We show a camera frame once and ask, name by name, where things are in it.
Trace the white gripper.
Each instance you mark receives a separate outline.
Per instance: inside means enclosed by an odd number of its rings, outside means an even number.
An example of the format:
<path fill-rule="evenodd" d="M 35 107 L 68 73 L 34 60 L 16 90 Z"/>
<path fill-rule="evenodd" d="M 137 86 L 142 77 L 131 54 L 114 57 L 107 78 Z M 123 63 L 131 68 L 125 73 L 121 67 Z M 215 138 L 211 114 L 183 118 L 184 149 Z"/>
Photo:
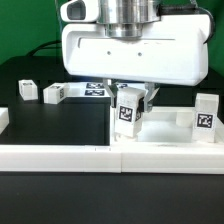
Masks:
<path fill-rule="evenodd" d="M 165 15 L 135 40 L 109 38 L 100 24 L 73 23 L 62 32 L 63 62 L 71 75 L 104 78 L 112 108 L 118 92 L 112 79 L 147 82 L 139 105 L 150 112 L 160 89 L 155 83 L 195 86 L 206 77 L 209 34 L 206 14 Z"/>

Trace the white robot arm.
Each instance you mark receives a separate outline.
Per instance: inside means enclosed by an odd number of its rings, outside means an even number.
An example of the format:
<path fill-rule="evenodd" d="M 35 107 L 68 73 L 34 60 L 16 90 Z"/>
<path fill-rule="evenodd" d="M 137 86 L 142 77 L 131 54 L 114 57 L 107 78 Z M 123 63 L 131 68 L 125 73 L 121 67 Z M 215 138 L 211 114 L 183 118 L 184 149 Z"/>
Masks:
<path fill-rule="evenodd" d="M 195 86 L 208 73 L 213 18 L 194 0 L 70 0 L 60 14 L 68 73 L 144 82 L 144 112 L 157 83 Z"/>

